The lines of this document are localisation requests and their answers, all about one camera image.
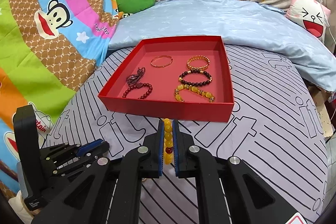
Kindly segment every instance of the colorful blanket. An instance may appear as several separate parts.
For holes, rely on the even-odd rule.
[[[42,146],[105,59],[118,19],[115,0],[0,0],[0,181],[13,193],[17,107],[33,105]]]

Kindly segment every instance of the monkey ear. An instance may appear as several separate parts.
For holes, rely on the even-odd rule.
[[[69,27],[72,23],[73,23],[73,21],[72,21],[72,20],[69,20],[69,21],[66,22],[62,27]]]
[[[51,0],[48,4],[48,11],[50,11],[51,8],[53,8],[56,4],[58,4],[58,0]]]

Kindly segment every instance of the red bead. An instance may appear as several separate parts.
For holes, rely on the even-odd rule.
[[[166,153],[167,154],[173,153],[173,148],[172,147],[166,147]]]

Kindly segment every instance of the gold bangle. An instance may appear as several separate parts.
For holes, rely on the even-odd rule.
[[[204,90],[201,90],[199,89],[198,87],[196,86],[192,86],[192,85],[178,85],[175,92],[174,92],[174,95],[175,95],[175,99],[179,102],[184,102],[184,100],[182,99],[181,95],[180,95],[180,90],[183,90],[183,89],[186,89],[186,90],[191,90],[199,95],[202,95],[204,97],[207,97],[209,98],[209,103],[213,103],[215,101],[215,97],[210,93],[210,92],[206,92]]]
[[[199,59],[206,61],[208,64],[206,64],[206,65],[203,66],[203,67],[198,67],[198,68],[193,67],[193,66],[190,65],[190,63],[191,63],[192,61],[194,61],[194,60],[199,60]],[[194,57],[192,57],[192,58],[189,58],[189,59],[187,60],[187,67],[188,67],[188,69],[206,70],[206,69],[209,67],[209,65],[210,65],[210,60],[209,60],[209,58],[207,58],[206,56],[203,56],[203,55],[196,55],[196,56],[194,56]]]
[[[170,59],[171,59],[171,60],[170,60],[170,63],[169,63],[169,64],[166,64],[166,65],[163,65],[163,66],[153,65],[153,61],[155,61],[155,60],[157,60],[157,59],[159,59],[159,58],[163,58],[163,57],[168,57],[168,58],[170,58]],[[173,63],[173,58],[172,58],[170,55],[161,55],[161,56],[157,56],[157,57],[155,57],[155,58],[151,61],[151,65],[152,65],[153,67],[156,67],[156,68],[164,68],[164,67],[169,66],[171,63]]]

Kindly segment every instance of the red tray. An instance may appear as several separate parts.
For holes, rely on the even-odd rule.
[[[160,55],[170,55],[173,63],[164,68],[153,67],[151,60]],[[214,103],[209,103],[208,98],[184,89],[180,91],[180,95],[185,102],[175,99],[174,90],[180,84],[178,78],[184,71],[189,70],[186,62],[195,55],[204,55],[210,60],[206,71],[211,74],[212,82],[203,86],[202,90],[214,95]],[[167,64],[169,61],[170,59],[158,59],[155,65]],[[204,64],[203,60],[191,63],[194,67]],[[138,99],[147,91],[147,88],[143,87],[132,90],[127,98],[122,98],[128,88],[127,76],[135,74],[139,67],[146,68],[139,82],[150,83],[153,87],[152,93],[145,99]],[[187,75],[184,80],[200,82],[206,81],[207,78],[193,73]],[[113,73],[98,97],[110,111],[178,120],[228,122],[234,106],[234,97],[222,39],[217,36],[187,36],[142,40]]]

